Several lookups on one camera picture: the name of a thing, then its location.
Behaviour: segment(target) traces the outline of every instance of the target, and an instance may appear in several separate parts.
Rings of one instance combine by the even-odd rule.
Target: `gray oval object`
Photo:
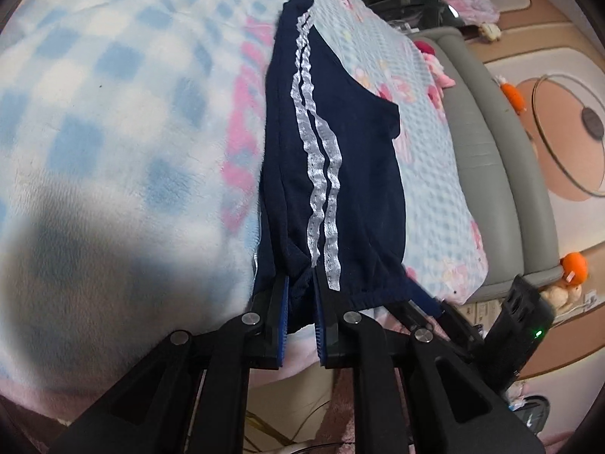
[[[591,107],[582,109],[582,123],[592,138],[603,141],[605,128],[603,128],[603,121],[594,109]]]
[[[189,333],[186,331],[175,331],[170,335],[170,342],[173,345],[184,345],[189,341]]]
[[[241,322],[248,326],[254,326],[261,322],[261,317],[256,312],[246,312],[246,314],[241,317]]]
[[[427,328],[421,327],[414,333],[414,338],[422,343],[429,343],[433,341],[433,333],[431,333]]]
[[[359,312],[348,311],[344,313],[343,319],[346,323],[349,324],[359,324],[361,323],[362,317]]]

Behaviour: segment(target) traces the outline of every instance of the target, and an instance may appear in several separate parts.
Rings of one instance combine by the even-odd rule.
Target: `bed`
[[[1,394],[70,420],[170,331],[245,308],[263,79],[285,1],[26,0],[15,12],[0,39]],[[347,71],[400,107],[410,275],[458,304],[503,296],[517,274],[557,280],[530,143],[461,35],[414,36],[456,80],[440,101],[416,47],[360,0],[315,1]],[[317,360],[313,329],[301,332],[286,374]]]

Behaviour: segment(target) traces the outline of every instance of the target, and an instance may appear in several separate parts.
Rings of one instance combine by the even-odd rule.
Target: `gray leather headboard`
[[[432,45],[446,74],[456,80],[444,91],[445,114],[462,191],[489,265],[470,301],[503,297],[516,275],[536,286],[556,281],[562,268],[552,207],[515,111],[458,30],[433,29],[412,39]]]

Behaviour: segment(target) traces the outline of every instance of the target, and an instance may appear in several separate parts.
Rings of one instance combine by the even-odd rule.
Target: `plush blanket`
[[[0,36],[0,393],[72,419],[174,329],[245,308],[264,74],[288,0],[27,0]],[[441,98],[359,0],[317,29],[399,106],[409,273],[464,300],[486,275]],[[302,330],[294,373],[315,358]],[[262,380],[275,379],[266,376]]]

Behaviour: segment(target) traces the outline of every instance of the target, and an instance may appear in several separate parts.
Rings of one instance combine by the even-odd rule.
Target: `orange round object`
[[[561,259],[563,266],[563,279],[570,285],[582,285],[588,278],[588,263],[586,258],[579,252],[570,252]],[[573,277],[568,281],[568,276],[573,272]]]
[[[521,114],[522,112],[527,110],[527,105],[525,105],[525,99],[521,92],[517,90],[517,87],[510,83],[503,83],[500,85],[500,89],[506,95],[506,98],[512,105],[512,108],[515,110],[517,114]]]

